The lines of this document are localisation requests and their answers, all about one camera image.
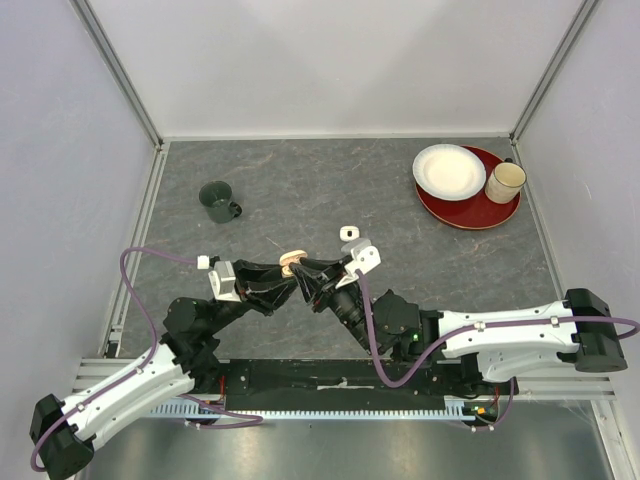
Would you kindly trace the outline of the beige earbud charging case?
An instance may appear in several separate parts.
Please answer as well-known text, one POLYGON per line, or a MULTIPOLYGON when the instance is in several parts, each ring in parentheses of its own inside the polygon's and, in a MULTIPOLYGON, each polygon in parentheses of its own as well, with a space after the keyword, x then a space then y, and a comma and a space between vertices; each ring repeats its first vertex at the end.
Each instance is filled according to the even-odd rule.
POLYGON ((293 250, 286 252, 279 258, 279 265, 281 267, 281 274, 283 277, 292 277, 291 271, 292 264, 298 264, 302 258, 307 258, 308 253, 304 250, 293 250))

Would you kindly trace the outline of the white earbud charging case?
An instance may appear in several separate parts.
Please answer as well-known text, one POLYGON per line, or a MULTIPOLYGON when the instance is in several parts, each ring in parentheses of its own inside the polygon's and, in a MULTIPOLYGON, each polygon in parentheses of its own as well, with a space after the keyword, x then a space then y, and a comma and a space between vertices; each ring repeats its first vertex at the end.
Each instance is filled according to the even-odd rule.
POLYGON ((339 238, 341 241, 348 243, 360 237, 360 230, 356 226, 343 226, 339 230, 339 238))

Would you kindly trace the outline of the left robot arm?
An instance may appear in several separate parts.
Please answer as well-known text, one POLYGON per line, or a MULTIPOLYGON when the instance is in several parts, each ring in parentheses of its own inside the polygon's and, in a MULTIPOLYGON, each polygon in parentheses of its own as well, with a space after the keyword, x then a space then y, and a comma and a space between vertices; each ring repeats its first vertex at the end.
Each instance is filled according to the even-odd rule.
POLYGON ((136 360, 80 393, 40 399, 29 431, 34 471, 68 479, 153 408, 183 394, 211 392, 220 378, 215 333, 250 311, 273 314, 297 287, 291 270, 279 264, 206 255, 190 263, 208 274, 212 299, 174 300, 164 320, 165 332, 153 331, 150 348, 136 360))

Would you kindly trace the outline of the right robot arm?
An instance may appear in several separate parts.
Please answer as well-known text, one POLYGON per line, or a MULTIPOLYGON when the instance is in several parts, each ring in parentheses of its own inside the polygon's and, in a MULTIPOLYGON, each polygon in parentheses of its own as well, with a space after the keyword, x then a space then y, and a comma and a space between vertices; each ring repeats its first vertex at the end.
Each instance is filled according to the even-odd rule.
POLYGON ((371 356, 382 382, 404 386, 434 354, 456 360, 467 392, 483 392, 560 364, 578 372, 624 371, 618 320, 588 289, 530 309, 485 313, 422 310, 393 291, 370 296, 364 270, 347 259, 302 258, 289 267, 312 310, 330 310, 371 356))

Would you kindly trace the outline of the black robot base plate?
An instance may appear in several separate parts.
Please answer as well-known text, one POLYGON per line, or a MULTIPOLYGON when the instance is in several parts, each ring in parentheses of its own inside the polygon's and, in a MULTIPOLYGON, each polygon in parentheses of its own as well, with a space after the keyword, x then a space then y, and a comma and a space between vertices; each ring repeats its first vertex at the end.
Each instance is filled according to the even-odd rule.
POLYGON ((194 394, 220 394, 236 411, 356 412, 442 410, 445 399, 507 398, 509 381, 492 384, 454 361, 422 366, 401 387, 382 382, 371 360, 234 359, 198 380, 194 394))

